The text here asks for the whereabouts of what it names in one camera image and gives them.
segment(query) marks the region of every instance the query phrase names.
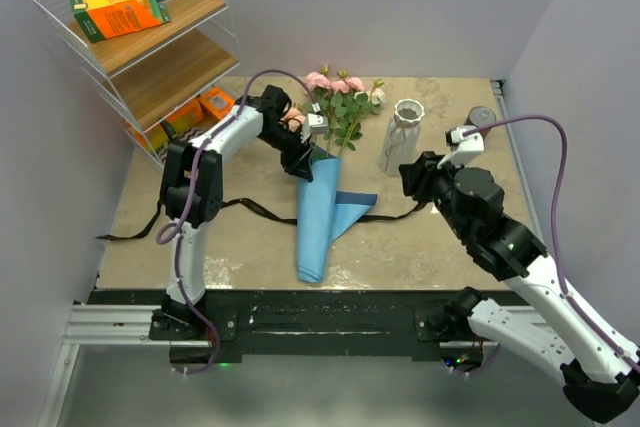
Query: pink rose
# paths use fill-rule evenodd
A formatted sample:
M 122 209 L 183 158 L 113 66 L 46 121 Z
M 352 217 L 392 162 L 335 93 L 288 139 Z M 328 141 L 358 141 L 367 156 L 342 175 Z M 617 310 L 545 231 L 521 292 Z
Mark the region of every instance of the pink rose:
M 331 88 L 331 81 L 318 72 L 311 72 L 307 75 L 304 78 L 304 83 L 309 87 L 309 90 L 313 90 L 316 87 L 321 87 L 323 89 Z
M 334 92 L 340 91 L 343 94 L 349 93 L 349 86 L 344 80 L 336 80 L 334 82 L 331 82 L 331 89 Z
M 344 81 L 349 87 L 357 92 L 365 91 L 364 83 L 362 82 L 362 80 L 360 80 L 360 77 L 349 77 L 347 79 L 344 79 Z

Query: blue wrapping paper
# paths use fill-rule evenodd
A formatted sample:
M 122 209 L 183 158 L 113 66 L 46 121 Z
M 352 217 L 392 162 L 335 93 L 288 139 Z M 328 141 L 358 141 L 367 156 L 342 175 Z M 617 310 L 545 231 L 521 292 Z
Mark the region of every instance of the blue wrapping paper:
M 338 192 L 340 159 L 317 160 L 313 182 L 298 184 L 296 260 L 298 279 L 322 282 L 331 242 L 345 233 L 377 201 L 376 194 Z

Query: table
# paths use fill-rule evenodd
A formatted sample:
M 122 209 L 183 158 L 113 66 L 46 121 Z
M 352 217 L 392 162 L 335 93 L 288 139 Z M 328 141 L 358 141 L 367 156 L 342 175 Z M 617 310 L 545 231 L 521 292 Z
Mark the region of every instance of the table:
M 363 79 L 370 85 L 372 79 Z M 423 150 L 448 152 L 444 132 L 462 125 L 474 106 L 491 108 L 498 117 L 487 79 L 384 79 L 388 102 L 379 116 L 362 121 L 357 151 L 343 155 L 340 189 L 379 195 L 370 213 L 398 215 L 414 202 L 404 197 L 399 177 L 388 177 L 377 166 L 382 140 L 394 104 L 403 98 L 420 101 L 427 110 L 415 158 Z M 239 79 L 232 79 L 236 88 Z M 260 95 L 268 84 L 282 87 L 296 102 L 304 102 L 302 88 L 284 77 L 264 77 L 251 93 Z M 505 190 L 505 212 L 529 227 L 521 179 L 505 129 L 494 129 L 486 152 L 474 165 L 489 169 Z M 282 171 L 279 152 L 262 141 L 244 146 L 224 169 L 224 198 L 249 197 L 281 217 L 295 217 L 298 180 Z M 123 188 L 112 233 L 138 232 L 154 212 L 161 172 L 136 150 Z M 161 216 L 145 239 L 110 243 L 105 252 L 99 289 L 163 289 L 171 268 L 170 247 L 155 243 L 155 234 L 168 219 Z M 278 224 L 233 206 L 220 211 L 209 229 L 205 281 L 209 289 L 460 289 L 467 285 L 496 290 L 505 287 L 472 263 L 442 217 L 428 206 L 393 223 L 356 224 L 331 246 L 325 280 L 306 284 L 297 280 L 295 227 Z

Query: black strap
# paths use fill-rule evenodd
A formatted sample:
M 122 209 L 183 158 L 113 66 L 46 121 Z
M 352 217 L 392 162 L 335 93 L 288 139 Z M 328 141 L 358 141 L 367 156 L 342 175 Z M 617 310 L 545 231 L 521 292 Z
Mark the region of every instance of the black strap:
M 158 199 L 158 203 L 156 204 L 156 213 L 153 214 L 153 217 L 151 217 L 151 220 L 149 220 L 147 225 L 145 225 L 144 229 L 142 229 L 136 235 L 132 235 L 130 237 L 118 237 L 117 235 L 106 234 L 106 235 L 99 235 L 98 237 L 96 237 L 96 239 L 114 240 L 114 241 L 142 239 L 147 235 L 149 235 L 149 232 L 151 232 L 151 229 L 153 228 L 153 224 L 155 224 L 156 221 L 158 220 L 158 217 L 160 217 L 161 210 L 162 210 L 162 202 L 160 201 L 160 199 Z
M 246 197 L 241 197 L 239 199 L 233 199 L 233 200 L 229 200 L 228 202 L 223 202 L 221 209 L 226 209 L 227 207 L 231 207 L 232 205 L 236 205 L 236 204 L 243 205 L 244 207 L 249 209 L 254 214 L 257 214 L 260 217 L 263 217 L 265 219 L 273 220 L 274 222 L 280 222 L 282 224 L 298 225 L 298 219 L 283 219 L 282 217 L 274 214 L 270 210 L 268 210 L 265 207 L 263 207 L 262 205 L 258 204 L 256 201 L 248 199 Z M 418 203 L 409 212 L 405 212 L 404 214 L 398 215 L 398 216 L 392 216 L 392 215 L 363 215 L 362 217 L 360 217 L 356 221 L 356 223 L 391 222 L 391 221 L 394 221 L 394 220 L 402 220 L 402 219 L 404 219 L 406 217 L 409 217 L 414 212 L 421 211 L 424 208 L 425 205 L 427 205 L 427 204 Z M 158 220 L 158 217 L 160 217 L 160 209 L 161 208 L 162 208 L 162 203 L 158 200 L 156 213 L 153 214 L 153 217 L 151 218 L 149 223 L 145 226 L 145 228 L 142 229 L 140 232 L 138 232 L 136 235 L 132 235 L 131 237 L 118 237 L 118 236 L 115 236 L 115 235 L 107 234 L 107 235 L 101 235 L 101 236 L 96 237 L 96 238 L 102 239 L 102 240 L 113 240 L 113 241 L 142 239 L 143 237 L 146 237 L 149 234 L 149 232 L 151 232 L 151 228 L 153 227 L 153 224 L 155 224 L 156 220 Z

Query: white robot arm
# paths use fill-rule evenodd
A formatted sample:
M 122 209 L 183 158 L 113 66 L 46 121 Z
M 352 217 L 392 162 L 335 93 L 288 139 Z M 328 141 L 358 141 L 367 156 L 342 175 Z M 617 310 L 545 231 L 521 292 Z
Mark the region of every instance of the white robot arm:
M 311 135 L 323 133 L 328 124 L 320 115 L 307 114 L 302 125 L 294 125 L 296 128 L 292 131 L 282 121 L 290 105 L 291 100 L 282 89 L 268 86 L 262 96 L 249 98 L 243 109 L 239 105 L 234 106 L 227 117 L 199 137 L 188 143 L 170 144 L 160 197 L 167 215 L 176 226 L 174 228 L 179 228 L 171 240 L 172 258 L 180 241 L 178 263 L 182 287 L 192 304 L 197 304 L 206 291 L 203 270 L 206 233 L 222 203 L 222 166 L 233 154 L 250 140 L 260 138 L 282 153 L 281 164 L 285 172 L 312 179 Z M 188 204 L 190 187 L 190 178 L 185 171 L 189 170 L 200 148 L 198 178 L 191 196 L 190 212 L 186 221 L 180 223 L 184 206 Z M 167 295 L 179 304 L 186 302 L 173 268 Z
M 469 287 L 429 327 L 444 341 L 466 331 L 498 342 L 562 383 L 584 415 L 608 422 L 638 396 L 640 349 L 559 278 L 554 259 L 528 228 L 503 213 L 504 191 L 491 174 L 465 167 L 484 150 L 480 134 L 465 135 L 472 129 L 447 133 L 449 154 L 425 152 L 401 166 L 404 193 L 433 202 L 474 262 L 526 300 L 554 332 L 514 318 Z

